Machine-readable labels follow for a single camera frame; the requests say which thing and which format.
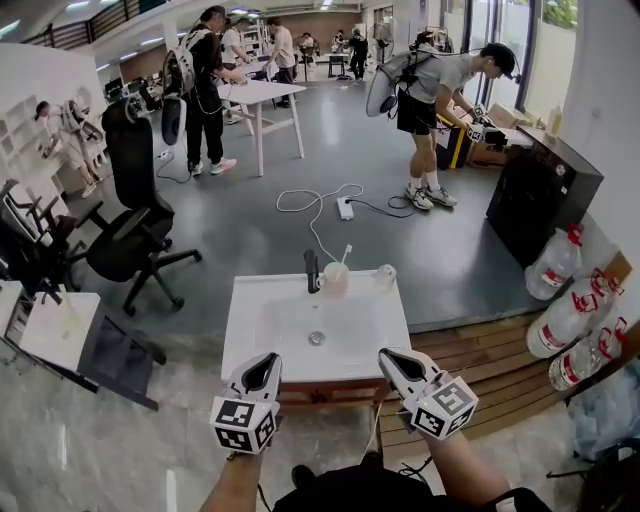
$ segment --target black t-shirt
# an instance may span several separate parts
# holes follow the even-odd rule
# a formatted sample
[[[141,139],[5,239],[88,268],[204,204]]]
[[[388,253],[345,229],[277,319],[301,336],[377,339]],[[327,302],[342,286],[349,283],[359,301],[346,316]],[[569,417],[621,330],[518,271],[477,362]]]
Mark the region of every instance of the black t-shirt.
[[[367,57],[367,51],[369,50],[369,43],[366,39],[359,37],[352,37],[349,39],[349,46],[353,48],[356,57]]]
[[[207,27],[198,24],[191,32],[198,30],[207,30]],[[213,74],[214,71],[221,70],[223,67],[220,39],[213,32],[207,34],[191,48],[191,54],[196,73],[196,87],[191,91],[192,99],[197,91],[202,109],[213,112],[221,105],[220,95],[215,84],[216,77]]]
[[[382,468],[353,466],[324,473],[280,499],[274,512],[495,512],[513,499],[511,512],[551,512],[529,489],[514,489],[477,508],[449,496],[434,496],[424,483]]]

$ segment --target sink basin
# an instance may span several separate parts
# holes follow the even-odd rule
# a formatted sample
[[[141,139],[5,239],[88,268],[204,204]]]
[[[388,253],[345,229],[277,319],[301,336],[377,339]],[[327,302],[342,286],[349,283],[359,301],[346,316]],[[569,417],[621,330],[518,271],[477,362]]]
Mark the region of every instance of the sink basin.
[[[236,277],[222,379],[247,359],[276,352],[283,382],[381,378],[378,351],[410,346],[397,285],[375,271],[349,274],[344,297],[307,293],[304,274]]]

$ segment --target white cable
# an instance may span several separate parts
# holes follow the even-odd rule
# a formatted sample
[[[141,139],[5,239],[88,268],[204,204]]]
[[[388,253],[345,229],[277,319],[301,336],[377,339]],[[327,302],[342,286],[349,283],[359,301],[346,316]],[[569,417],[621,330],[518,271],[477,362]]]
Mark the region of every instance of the white cable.
[[[331,254],[329,251],[327,251],[324,246],[322,245],[322,242],[320,241],[320,237],[318,236],[318,233],[316,233],[316,230],[313,228],[313,223],[315,221],[318,220],[318,218],[320,217],[320,214],[322,213],[322,208],[324,208],[324,201],[323,199],[325,197],[329,197],[329,196],[333,196],[338,194],[343,188],[345,187],[358,187],[360,189],[360,192],[358,192],[357,194],[352,194],[349,196],[345,196],[345,197],[349,197],[349,198],[353,198],[353,197],[359,197],[362,194],[364,194],[364,187],[362,185],[358,185],[356,183],[345,183],[344,185],[342,185],[338,190],[336,190],[335,192],[330,192],[328,194],[323,194],[320,195],[318,192],[316,192],[315,190],[285,190],[284,192],[282,192],[279,196],[278,196],[278,200],[276,201],[276,209],[279,212],[285,212],[285,213],[293,213],[293,212],[303,212],[304,210],[308,210],[309,208],[311,208],[314,204],[316,204],[318,201],[320,201],[320,209],[318,210],[318,214],[313,218],[313,220],[309,223],[309,227],[311,228],[311,232],[315,235],[316,240],[318,241],[318,245],[320,246],[320,249],[322,249],[322,251],[329,256],[329,258],[331,258],[333,261],[338,261],[333,254]],[[316,198],[310,202],[307,206],[303,206],[302,208],[296,208],[296,209],[283,209],[280,208],[280,200],[282,199],[283,196],[285,196],[286,194],[298,194],[298,193],[305,193],[305,194],[311,194],[313,196],[315,196]]]
[[[364,453],[362,454],[362,458],[360,459],[360,464],[362,464],[362,461],[364,460],[365,456],[367,455],[367,452],[369,451],[369,447],[371,446],[371,443],[373,443],[373,440],[376,437],[376,433],[377,433],[376,427],[378,426],[378,418],[380,417],[380,411],[382,410],[382,403],[378,406],[378,412],[376,413],[376,419],[373,420],[373,432],[371,432],[371,437],[369,438],[369,442],[367,443],[367,447],[364,449]]]

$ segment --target sink drain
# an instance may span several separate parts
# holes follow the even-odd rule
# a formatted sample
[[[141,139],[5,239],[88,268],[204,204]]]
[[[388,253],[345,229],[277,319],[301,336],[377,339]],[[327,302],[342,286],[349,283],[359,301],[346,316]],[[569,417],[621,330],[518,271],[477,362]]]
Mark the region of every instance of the sink drain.
[[[308,339],[309,343],[317,347],[319,345],[322,345],[326,338],[324,336],[324,333],[320,331],[313,331],[311,334],[309,334]]]

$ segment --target black cabinet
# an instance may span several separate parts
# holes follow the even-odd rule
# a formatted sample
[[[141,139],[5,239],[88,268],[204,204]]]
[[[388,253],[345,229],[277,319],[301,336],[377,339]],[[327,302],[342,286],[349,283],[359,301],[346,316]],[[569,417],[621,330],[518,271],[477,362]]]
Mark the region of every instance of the black cabinet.
[[[580,224],[603,179],[589,162],[558,138],[518,127],[533,139],[514,148],[487,210],[487,219],[525,268],[535,261],[555,228]]]

